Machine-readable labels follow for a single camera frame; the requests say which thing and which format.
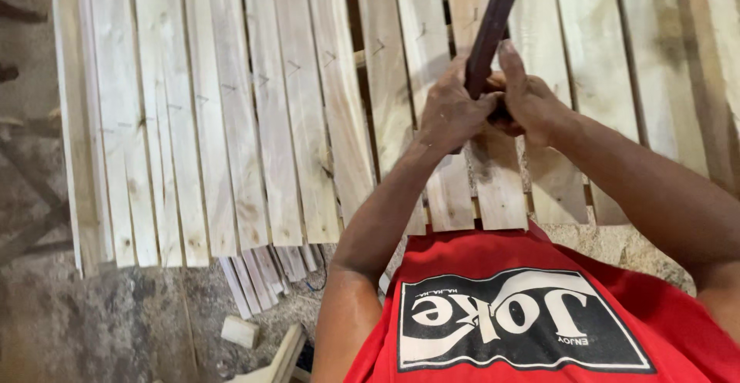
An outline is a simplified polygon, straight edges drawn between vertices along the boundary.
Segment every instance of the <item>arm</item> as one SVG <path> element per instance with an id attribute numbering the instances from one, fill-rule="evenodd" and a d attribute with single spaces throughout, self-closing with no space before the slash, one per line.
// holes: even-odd
<path id="1" fill-rule="evenodd" d="M 697 298 L 740 342 L 740 202 L 704 177 L 581 116 L 527 76 L 506 42 L 506 106 L 530 141 L 566 155 L 694 279 Z M 511 122 L 497 122 L 511 129 Z"/>
<path id="2" fill-rule="evenodd" d="M 465 58 L 432 87 L 421 131 L 355 213 L 328 269 L 316 328 L 315 381 L 342 381 L 380 318 L 377 283 L 439 161 L 478 132 L 496 95 L 474 102 L 463 87 Z"/>

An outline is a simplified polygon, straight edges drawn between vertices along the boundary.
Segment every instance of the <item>dirt floor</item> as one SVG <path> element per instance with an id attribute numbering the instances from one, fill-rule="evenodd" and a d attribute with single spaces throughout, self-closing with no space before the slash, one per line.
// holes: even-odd
<path id="1" fill-rule="evenodd" d="M 51 17 L 50 0 L 6 0 Z M 20 77 L 0 85 L 0 141 L 24 170 L 66 199 L 51 21 L 0 19 L 0 62 Z M 0 248 L 50 209 L 0 150 Z M 633 227 L 542 226 L 554 242 L 600 261 L 657 275 L 693 293 L 689 276 Z M 69 243 L 68 225 L 42 243 Z M 328 256 L 333 246 L 325 246 Z M 388 273 L 400 263 L 399 247 Z M 323 281 L 323 272 L 309 277 Z M 246 350 L 220 339 L 236 314 L 220 265 L 209 269 L 109 269 L 80 280 L 71 251 L 27 255 L 0 267 L 0 381 L 220 382 L 266 366 L 295 322 L 313 340 L 321 293 L 305 284 L 253 321 L 259 344 Z"/>

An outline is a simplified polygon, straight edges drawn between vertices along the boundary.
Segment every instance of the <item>joke logo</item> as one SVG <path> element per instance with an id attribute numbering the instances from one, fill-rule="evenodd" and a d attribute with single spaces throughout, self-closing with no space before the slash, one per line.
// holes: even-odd
<path id="1" fill-rule="evenodd" d="M 638 341 L 579 272 L 523 267 L 489 279 L 439 275 L 401 284 L 398 369 L 485 368 L 654 373 Z"/>

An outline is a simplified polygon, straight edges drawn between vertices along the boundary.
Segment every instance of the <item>wood block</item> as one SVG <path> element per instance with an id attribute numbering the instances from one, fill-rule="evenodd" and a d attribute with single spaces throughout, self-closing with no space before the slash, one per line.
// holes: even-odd
<path id="1" fill-rule="evenodd" d="M 221 338 L 245 348 L 254 348 L 257 346 L 259 332 L 258 325 L 243 321 L 236 316 L 227 316 L 224 320 L 224 327 L 221 329 Z"/>

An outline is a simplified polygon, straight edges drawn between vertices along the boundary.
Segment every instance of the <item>wood grain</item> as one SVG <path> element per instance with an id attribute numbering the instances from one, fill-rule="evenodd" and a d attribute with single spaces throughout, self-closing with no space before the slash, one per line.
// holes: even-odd
<path id="1" fill-rule="evenodd" d="M 449 40 L 442 0 L 398 0 L 406 65 L 417 123 L 429 89 L 450 64 Z M 473 202 L 465 155 L 448 155 L 426 184 L 434 231 L 474 228 Z"/>

